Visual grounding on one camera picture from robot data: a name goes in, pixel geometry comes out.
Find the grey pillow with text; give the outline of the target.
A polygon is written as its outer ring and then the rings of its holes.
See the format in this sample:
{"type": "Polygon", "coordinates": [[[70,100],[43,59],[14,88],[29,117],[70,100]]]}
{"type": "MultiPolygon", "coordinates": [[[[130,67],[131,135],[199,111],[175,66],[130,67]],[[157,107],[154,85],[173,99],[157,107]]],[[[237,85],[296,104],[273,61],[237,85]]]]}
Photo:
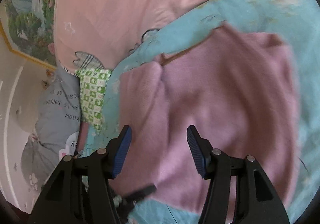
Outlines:
{"type": "Polygon", "coordinates": [[[79,80],[58,66],[40,96],[38,119],[22,152],[22,174],[32,190],[40,193],[59,161],[74,154],[80,123],[79,80]]]}

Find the landscape wall painting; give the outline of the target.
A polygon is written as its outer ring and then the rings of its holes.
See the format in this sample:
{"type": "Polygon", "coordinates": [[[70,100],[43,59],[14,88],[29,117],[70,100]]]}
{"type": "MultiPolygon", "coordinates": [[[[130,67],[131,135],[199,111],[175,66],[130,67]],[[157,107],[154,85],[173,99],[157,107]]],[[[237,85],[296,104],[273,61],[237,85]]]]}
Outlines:
{"type": "Polygon", "coordinates": [[[2,0],[1,34],[8,49],[48,69],[56,67],[55,0],[2,0]]]}

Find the pink knitted sweater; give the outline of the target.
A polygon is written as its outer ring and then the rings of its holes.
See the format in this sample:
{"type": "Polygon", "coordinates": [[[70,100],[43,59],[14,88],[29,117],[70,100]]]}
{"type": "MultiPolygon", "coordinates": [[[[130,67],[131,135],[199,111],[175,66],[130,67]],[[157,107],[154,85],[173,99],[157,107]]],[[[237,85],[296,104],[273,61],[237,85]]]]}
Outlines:
{"type": "Polygon", "coordinates": [[[200,213],[208,181],[197,173],[187,128],[229,156],[253,155],[288,206],[298,178],[299,95],[290,47],[276,34],[243,33],[228,24],[175,55],[120,76],[120,126],[132,141],[119,195],[154,184],[152,198],[200,213]]]}

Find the teal floral bed sheet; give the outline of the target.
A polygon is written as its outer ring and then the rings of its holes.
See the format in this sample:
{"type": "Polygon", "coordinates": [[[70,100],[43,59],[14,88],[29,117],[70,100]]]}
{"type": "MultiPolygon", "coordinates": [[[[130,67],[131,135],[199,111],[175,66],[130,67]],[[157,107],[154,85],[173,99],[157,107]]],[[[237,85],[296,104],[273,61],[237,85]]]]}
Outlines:
{"type": "Polygon", "coordinates": [[[280,35],[295,54],[300,86],[298,183],[287,213],[291,223],[319,223],[319,4],[316,0],[210,0],[147,35],[119,63],[107,82],[100,134],[88,131],[88,156],[119,133],[119,77],[158,54],[177,52],[203,40],[222,21],[242,32],[280,35]]]}

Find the green white checkered pillow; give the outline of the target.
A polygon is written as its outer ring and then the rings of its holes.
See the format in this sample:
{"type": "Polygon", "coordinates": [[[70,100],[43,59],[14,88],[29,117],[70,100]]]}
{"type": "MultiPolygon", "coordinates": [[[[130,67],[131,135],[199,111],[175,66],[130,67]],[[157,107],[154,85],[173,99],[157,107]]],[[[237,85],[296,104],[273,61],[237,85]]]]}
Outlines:
{"type": "Polygon", "coordinates": [[[112,70],[79,69],[76,76],[80,83],[80,106],[82,120],[89,123],[99,134],[103,125],[103,106],[107,82],[112,70]]]}

